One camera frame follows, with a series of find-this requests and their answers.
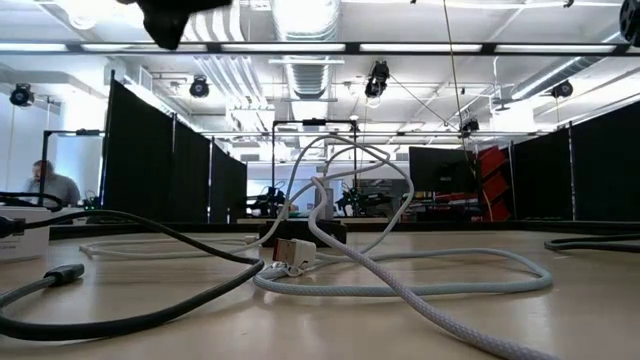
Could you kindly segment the person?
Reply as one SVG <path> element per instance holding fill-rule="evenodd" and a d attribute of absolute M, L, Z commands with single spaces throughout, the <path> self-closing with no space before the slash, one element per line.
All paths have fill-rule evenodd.
<path fill-rule="evenodd" d="M 64 206 L 76 206 L 80 192 L 75 181 L 57 173 L 53 164 L 47 160 L 33 163 L 32 176 L 27 180 L 24 192 L 36 193 L 40 190 L 41 179 L 45 177 L 44 193 L 60 199 Z"/>

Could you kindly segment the silver ventilation duct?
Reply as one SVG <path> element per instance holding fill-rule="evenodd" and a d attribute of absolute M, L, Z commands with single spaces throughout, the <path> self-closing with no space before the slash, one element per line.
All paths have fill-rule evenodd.
<path fill-rule="evenodd" d="M 278 41 L 334 42 L 341 0 L 269 0 Z M 330 65 L 287 64 L 288 82 L 301 99 L 321 98 L 332 74 Z"/>

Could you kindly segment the red bin shelf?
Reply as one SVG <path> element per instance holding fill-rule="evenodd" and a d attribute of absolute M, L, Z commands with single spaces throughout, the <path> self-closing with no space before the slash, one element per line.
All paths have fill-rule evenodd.
<path fill-rule="evenodd" d="M 492 146 L 479 153 L 486 220 L 505 222 L 513 217 L 513 185 L 507 148 Z"/>

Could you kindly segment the black computer monitor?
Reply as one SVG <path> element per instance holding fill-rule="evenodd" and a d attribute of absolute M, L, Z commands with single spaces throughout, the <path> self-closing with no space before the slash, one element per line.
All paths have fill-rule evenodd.
<path fill-rule="evenodd" d="M 426 147 L 409 148 L 409 171 L 415 191 L 474 193 L 477 180 L 470 152 Z"/>

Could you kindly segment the black folding room divider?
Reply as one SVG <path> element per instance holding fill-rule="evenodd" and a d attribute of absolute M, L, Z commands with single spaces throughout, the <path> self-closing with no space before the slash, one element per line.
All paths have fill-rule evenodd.
<path fill-rule="evenodd" d="M 212 140 L 111 83 L 101 207 L 165 223 L 246 216 L 247 166 Z"/>
<path fill-rule="evenodd" d="M 516 217 L 640 222 L 640 101 L 513 147 Z"/>

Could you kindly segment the black metal stand frame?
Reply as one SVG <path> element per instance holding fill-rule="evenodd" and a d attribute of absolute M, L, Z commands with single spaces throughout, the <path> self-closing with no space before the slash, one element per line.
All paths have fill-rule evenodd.
<path fill-rule="evenodd" d="M 275 165 L 276 165 L 276 127 L 282 124 L 301 124 L 302 126 L 325 126 L 327 124 L 348 124 L 351 126 L 351 130 L 349 134 L 353 136 L 353 139 L 357 139 L 358 132 L 358 120 L 350 120 L 350 119 L 342 119 L 342 120 L 331 120 L 331 119 L 320 119 L 320 118 L 311 118 L 311 119 L 303 119 L 303 120 L 274 120 L 272 123 L 271 131 L 268 135 L 271 137 L 271 187 L 275 187 Z"/>
<path fill-rule="evenodd" d="M 39 206 L 44 205 L 45 201 L 45 184 L 46 184 L 46 162 L 48 161 L 48 146 L 49 146 L 49 138 L 52 135 L 58 136 L 68 136 L 68 137 L 103 137 L 106 134 L 105 130 L 98 129 L 78 129 L 78 130 L 44 130 L 43 131 L 43 140 L 42 140 L 42 150 L 41 150 L 41 164 L 40 164 L 40 187 L 38 192 L 38 202 Z"/>

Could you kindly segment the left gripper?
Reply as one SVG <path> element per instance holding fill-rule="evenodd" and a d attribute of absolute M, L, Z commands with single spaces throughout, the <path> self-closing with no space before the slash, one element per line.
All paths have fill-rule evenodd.
<path fill-rule="evenodd" d="M 192 14 L 231 6 L 233 0 L 117 0 L 136 4 L 143 13 L 143 26 L 156 45 L 176 50 Z"/>

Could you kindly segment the long black power strip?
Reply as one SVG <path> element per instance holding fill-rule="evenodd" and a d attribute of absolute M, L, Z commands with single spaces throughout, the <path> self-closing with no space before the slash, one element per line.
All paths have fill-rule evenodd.
<path fill-rule="evenodd" d="M 318 220 L 317 226 L 320 230 L 332 236 L 339 242 L 345 244 L 347 242 L 347 227 L 338 221 Z M 309 227 L 308 222 L 303 220 L 287 220 L 279 223 L 275 233 L 271 235 L 263 244 L 263 247 L 273 248 L 277 239 L 300 239 L 314 243 L 319 248 L 326 248 L 322 240 L 314 235 Z"/>

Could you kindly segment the white outlet extender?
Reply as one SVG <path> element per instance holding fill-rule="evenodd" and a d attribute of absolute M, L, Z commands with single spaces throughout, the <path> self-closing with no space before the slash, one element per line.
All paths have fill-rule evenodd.
<path fill-rule="evenodd" d="M 31 223 L 47 220 L 51 212 L 41 207 L 0 206 L 0 217 Z M 49 228 L 38 228 L 0 238 L 0 263 L 43 257 L 49 244 Z"/>

